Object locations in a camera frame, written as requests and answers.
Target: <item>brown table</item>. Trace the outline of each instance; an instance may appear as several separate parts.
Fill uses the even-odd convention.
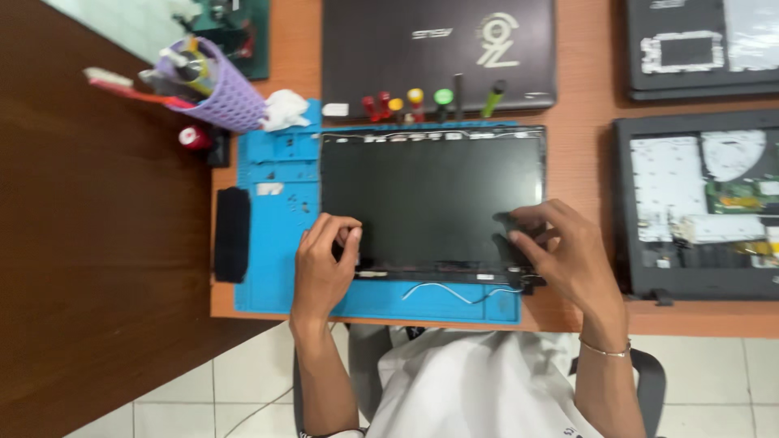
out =
[[[611,122],[615,118],[746,109],[779,108],[779,97],[742,97],[703,103],[635,104],[627,88],[624,0],[558,2],[558,104],[543,112],[499,114],[523,124],[548,128],[548,195],[560,198],[600,224],[611,239]],[[319,0],[273,2],[270,24],[270,77],[256,83],[267,96],[290,88],[303,97],[320,97]],[[235,168],[213,171],[216,191],[235,184]],[[779,302],[630,302],[634,334],[779,337]],[[212,281],[211,316],[285,319],[286,316],[238,312],[232,284]],[[336,318],[351,322],[405,324],[400,320]],[[425,325],[423,322],[408,322]],[[578,331],[581,315],[549,288],[524,297],[516,326],[477,323],[428,323],[437,327],[500,330]]]

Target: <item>hand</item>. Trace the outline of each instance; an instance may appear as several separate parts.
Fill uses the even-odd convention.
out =
[[[362,223],[351,217],[322,213],[303,231],[295,254],[293,327],[324,327],[333,307],[346,295],[354,278]],[[344,247],[340,262],[333,257],[333,241]]]
[[[601,230],[560,200],[520,207],[510,215],[521,224],[536,228],[552,224],[535,240],[521,231],[509,239],[527,256],[546,281],[585,315],[600,316],[622,309],[622,295],[606,257]],[[546,251],[539,244],[560,238],[557,247]]]

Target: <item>white tissue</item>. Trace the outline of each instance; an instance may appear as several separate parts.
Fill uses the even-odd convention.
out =
[[[311,122],[302,116],[308,109],[308,102],[292,90],[278,90],[272,93],[265,103],[265,115],[259,122],[268,132],[295,125],[311,125]]]

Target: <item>pen holder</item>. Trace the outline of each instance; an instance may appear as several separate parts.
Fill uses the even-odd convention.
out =
[[[265,112],[265,99],[252,84],[224,56],[221,50],[206,38],[199,37],[199,48],[204,55],[216,60],[217,83],[207,99],[194,108],[177,108],[166,105],[173,111],[191,115],[208,123],[235,132],[247,132],[259,128],[259,118]],[[170,47],[181,48],[184,41],[177,41]],[[157,61],[155,69],[171,72],[171,62],[163,57]]]

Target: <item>chair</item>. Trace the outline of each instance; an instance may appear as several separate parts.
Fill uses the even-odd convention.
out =
[[[351,324],[349,327],[349,376],[357,395],[358,407],[369,420],[379,408],[382,399],[382,385],[376,366],[379,359],[392,348],[390,332],[387,326],[371,324]],[[638,371],[639,379],[636,391],[639,408],[643,416],[647,437],[654,438],[660,424],[660,415],[665,399],[665,371],[660,362],[649,353],[631,350],[633,368]],[[576,374],[579,358],[574,358],[569,374]],[[303,393],[300,387],[297,353],[293,368],[294,420],[298,434],[303,430]]]

